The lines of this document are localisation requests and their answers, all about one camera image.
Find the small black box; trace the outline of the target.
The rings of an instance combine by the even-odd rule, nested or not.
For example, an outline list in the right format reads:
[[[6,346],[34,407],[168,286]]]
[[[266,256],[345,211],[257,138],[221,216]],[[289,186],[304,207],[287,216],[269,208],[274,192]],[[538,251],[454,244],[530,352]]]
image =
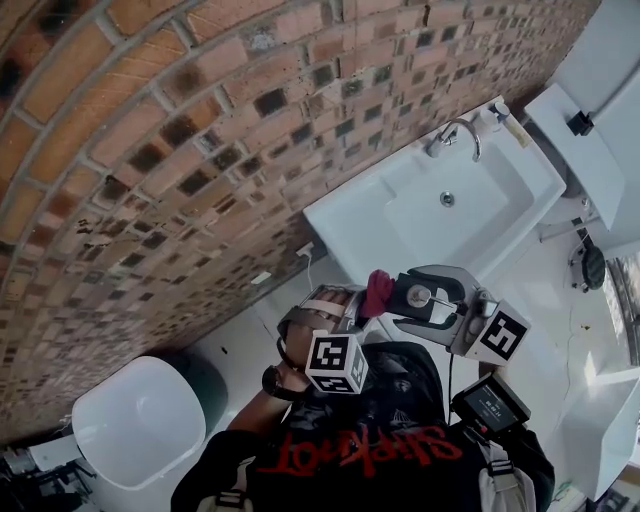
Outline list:
[[[589,114],[578,111],[567,121],[567,126],[574,136],[587,136],[594,128],[594,123]]]

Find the white toilet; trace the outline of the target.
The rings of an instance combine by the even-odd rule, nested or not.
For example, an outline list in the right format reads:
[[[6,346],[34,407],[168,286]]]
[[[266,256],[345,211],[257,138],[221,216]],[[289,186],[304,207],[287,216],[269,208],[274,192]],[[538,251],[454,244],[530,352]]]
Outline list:
[[[224,379],[207,360],[141,356],[78,398],[71,424],[95,472],[137,491],[197,452],[227,404]]]

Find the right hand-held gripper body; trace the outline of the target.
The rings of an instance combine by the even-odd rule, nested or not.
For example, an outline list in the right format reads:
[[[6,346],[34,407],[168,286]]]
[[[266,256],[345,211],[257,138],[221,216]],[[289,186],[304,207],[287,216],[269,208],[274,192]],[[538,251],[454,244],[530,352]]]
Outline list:
[[[448,351],[488,364],[507,364],[531,324],[506,300],[497,301],[486,289],[475,292]]]

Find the beige flat strip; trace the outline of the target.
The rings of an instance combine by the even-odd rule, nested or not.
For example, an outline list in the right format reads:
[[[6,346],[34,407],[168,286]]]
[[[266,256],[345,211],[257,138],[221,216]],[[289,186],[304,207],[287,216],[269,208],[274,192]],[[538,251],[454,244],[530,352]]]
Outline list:
[[[532,139],[528,132],[516,120],[505,120],[504,127],[523,149],[526,149],[532,143]]]

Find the black recorder with screen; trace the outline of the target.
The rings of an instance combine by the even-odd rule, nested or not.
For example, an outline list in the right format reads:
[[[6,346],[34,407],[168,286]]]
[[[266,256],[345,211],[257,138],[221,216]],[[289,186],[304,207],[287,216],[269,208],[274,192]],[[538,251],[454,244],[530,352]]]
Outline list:
[[[530,409],[496,372],[457,393],[451,411],[463,425],[493,440],[523,426],[531,417]]]

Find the person in black shirt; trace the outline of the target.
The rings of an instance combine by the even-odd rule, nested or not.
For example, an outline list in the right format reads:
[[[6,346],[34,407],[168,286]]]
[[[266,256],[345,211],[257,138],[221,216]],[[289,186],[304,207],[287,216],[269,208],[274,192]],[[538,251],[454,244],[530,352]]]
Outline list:
[[[171,512],[204,512],[242,490],[254,512],[481,512],[478,442],[448,425],[427,350],[365,347],[358,395],[309,389],[266,435],[217,433],[177,485]]]

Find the black wristwatch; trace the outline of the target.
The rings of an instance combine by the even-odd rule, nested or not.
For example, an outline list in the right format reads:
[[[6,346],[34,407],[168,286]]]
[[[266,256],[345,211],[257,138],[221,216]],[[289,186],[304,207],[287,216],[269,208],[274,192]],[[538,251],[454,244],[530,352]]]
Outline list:
[[[262,389],[266,394],[279,400],[295,402],[304,396],[303,392],[290,390],[284,387],[281,382],[280,372],[278,368],[273,365],[265,369],[261,383]]]

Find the white soap bottle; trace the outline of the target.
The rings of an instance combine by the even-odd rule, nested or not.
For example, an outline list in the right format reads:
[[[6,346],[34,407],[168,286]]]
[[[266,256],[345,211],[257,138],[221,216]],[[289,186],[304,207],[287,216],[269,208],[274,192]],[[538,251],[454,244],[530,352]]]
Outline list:
[[[501,101],[496,101],[480,112],[480,119],[491,132],[499,131],[511,115],[509,107]]]

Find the white sink basin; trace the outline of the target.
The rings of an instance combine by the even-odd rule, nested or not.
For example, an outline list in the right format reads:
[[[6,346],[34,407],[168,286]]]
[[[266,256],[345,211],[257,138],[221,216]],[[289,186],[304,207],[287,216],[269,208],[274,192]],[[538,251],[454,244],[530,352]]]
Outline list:
[[[438,158],[424,151],[439,126],[305,208],[328,252],[354,283],[382,269],[461,267],[483,281],[541,221],[566,185],[533,141],[523,149],[503,126],[480,119],[487,102],[463,114],[479,132],[482,156],[460,127]],[[451,192],[455,204],[439,200]]]

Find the black round grille device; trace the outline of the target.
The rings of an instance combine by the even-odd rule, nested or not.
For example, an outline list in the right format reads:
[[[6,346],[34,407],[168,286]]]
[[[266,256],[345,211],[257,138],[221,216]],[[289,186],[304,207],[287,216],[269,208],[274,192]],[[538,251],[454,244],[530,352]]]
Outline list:
[[[598,290],[606,276],[606,262],[602,251],[593,245],[582,246],[570,259],[571,286],[583,293]]]

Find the pink cloth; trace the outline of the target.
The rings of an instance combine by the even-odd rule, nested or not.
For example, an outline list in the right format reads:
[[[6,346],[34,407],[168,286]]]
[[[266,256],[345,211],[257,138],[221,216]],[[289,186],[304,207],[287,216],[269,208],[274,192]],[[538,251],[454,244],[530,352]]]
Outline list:
[[[396,280],[387,272],[377,269],[368,278],[364,299],[360,307],[360,316],[366,319],[377,318],[387,312]]]

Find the window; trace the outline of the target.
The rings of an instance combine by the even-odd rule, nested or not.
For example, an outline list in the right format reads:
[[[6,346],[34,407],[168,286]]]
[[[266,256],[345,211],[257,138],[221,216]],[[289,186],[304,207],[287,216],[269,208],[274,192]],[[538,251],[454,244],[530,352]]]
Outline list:
[[[640,252],[609,259],[606,267],[614,325],[626,339],[631,365],[640,367]]]

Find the white side table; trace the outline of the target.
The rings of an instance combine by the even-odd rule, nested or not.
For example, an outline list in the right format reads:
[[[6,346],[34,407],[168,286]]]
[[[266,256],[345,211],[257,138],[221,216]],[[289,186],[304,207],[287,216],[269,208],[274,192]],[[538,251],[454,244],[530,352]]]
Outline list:
[[[618,213],[625,177],[607,144],[594,128],[587,135],[573,133],[569,122],[581,110],[557,84],[530,102],[525,113],[566,161],[609,231]]]

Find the person's left forearm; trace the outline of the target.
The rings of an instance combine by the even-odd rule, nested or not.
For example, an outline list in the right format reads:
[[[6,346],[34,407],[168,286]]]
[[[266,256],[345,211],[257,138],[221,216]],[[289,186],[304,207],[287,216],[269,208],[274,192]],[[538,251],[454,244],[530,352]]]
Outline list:
[[[303,393],[306,391],[309,381],[303,374],[292,370],[284,362],[276,367],[284,387]],[[292,402],[271,397],[262,389],[235,416],[227,429],[267,437],[282,422],[291,405]]]

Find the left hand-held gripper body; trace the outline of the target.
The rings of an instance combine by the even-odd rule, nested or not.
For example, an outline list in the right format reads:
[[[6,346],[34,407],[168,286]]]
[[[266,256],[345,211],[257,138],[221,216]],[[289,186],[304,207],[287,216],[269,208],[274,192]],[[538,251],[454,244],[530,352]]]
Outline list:
[[[361,315],[366,290],[357,285],[320,285],[280,320],[277,349],[292,370],[305,375],[320,392],[356,395],[364,386],[368,363],[363,353],[364,330],[369,320]],[[289,327],[311,333],[305,362],[287,353]]]

